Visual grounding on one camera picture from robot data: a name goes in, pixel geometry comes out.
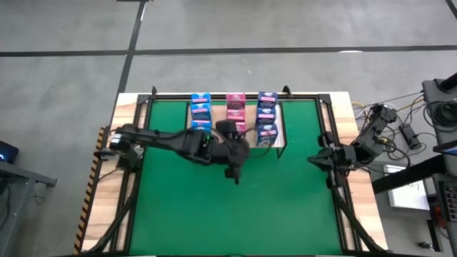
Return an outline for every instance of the concrete floor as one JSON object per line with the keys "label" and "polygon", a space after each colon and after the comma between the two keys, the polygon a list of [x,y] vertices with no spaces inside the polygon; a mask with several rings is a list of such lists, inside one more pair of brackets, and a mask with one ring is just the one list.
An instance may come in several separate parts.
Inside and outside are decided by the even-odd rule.
{"label": "concrete floor", "polygon": [[[127,49],[138,6],[0,0],[0,51]],[[154,0],[146,5],[137,48],[457,44],[456,28],[444,0]],[[59,178],[56,188],[37,189],[46,202],[29,204],[15,256],[71,253],[94,142],[109,122],[124,59],[0,58],[0,139],[21,149],[18,165]],[[420,91],[424,79],[450,76],[456,59],[457,51],[136,56],[126,92],[148,92],[153,85],[189,92],[287,84],[293,91],[349,91],[354,101],[371,103]],[[413,127],[432,132],[420,114]],[[433,145],[426,136],[423,142]],[[412,160],[432,155],[430,147]],[[415,247],[430,241],[426,213],[392,209],[383,194],[377,200],[391,250],[450,254],[448,245],[436,254]]]}

